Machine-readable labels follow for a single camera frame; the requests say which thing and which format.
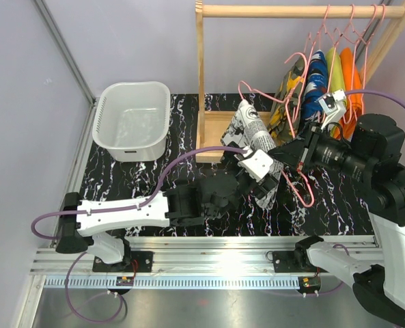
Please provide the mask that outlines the camouflage yellow trousers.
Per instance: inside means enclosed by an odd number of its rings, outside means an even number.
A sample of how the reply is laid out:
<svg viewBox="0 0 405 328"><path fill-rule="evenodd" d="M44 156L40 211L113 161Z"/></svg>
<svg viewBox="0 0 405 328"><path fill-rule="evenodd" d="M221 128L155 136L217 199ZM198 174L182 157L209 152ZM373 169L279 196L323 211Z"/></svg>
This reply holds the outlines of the camouflage yellow trousers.
<svg viewBox="0 0 405 328"><path fill-rule="evenodd" d="M268 132L280 146L295 138L300 123L301 96L305 82L307 62L303 54L284 75L270 111Z"/></svg>

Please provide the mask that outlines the newspaper print trousers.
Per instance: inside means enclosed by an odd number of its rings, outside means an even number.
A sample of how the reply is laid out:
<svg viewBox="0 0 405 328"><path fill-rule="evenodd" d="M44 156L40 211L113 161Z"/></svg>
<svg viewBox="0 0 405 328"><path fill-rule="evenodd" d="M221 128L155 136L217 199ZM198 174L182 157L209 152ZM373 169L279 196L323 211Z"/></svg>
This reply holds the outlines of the newspaper print trousers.
<svg viewBox="0 0 405 328"><path fill-rule="evenodd" d="M235 112L227 129L223 133L221 143L224 146L238 147L242 149L244 149L245 147L250 147L252 150L261 149L267 154L269 150L276 148L275 142L270 136L266 125L261 119L259 113L255 109L255 107L245 99L240 101L237 111ZM274 160L273 166L266 176L273 176L280 182L283 169L283 164ZM249 194L251 195L253 195L251 192L254 184L256 183L254 179L252 180L253 186L249 192ZM266 196L263 200L257 200L255 198L257 205L260 208L266 210L272 209L276 200L277 191L278 187L275 192L270 192L269 195Z"/></svg>

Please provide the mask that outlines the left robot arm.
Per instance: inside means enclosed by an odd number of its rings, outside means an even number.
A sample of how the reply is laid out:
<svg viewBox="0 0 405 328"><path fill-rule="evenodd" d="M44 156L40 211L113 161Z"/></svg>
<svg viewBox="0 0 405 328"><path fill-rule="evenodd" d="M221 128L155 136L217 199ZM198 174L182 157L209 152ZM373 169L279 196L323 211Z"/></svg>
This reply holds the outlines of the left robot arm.
<svg viewBox="0 0 405 328"><path fill-rule="evenodd" d="M220 219L237 209L242 196L251 194L263 204L276 193L280 163L263 150L228 154L232 169L221 174L155 190L153 195L110 202L81 199L67 193L58 215L56 251L59 254L87 253L116 271L135 266L130 244L110 231L133 227L191 227Z"/></svg>

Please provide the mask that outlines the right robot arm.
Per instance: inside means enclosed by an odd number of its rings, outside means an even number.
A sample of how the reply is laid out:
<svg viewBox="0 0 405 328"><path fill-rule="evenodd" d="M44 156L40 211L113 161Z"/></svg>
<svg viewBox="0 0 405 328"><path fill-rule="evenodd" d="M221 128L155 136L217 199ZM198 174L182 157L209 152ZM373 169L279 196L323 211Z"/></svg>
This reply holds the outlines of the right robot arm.
<svg viewBox="0 0 405 328"><path fill-rule="evenodd" d="M366 203L382 264L356 260L319 236L297 242L294 264L322 269L351 287L370 314L405 327L405 167L400 163L405 133L392 118L365 114L350 140L334 139L325 128L308 124L292 141L269 151L270 157L299 172L316 167L352 179Z"/></svg>

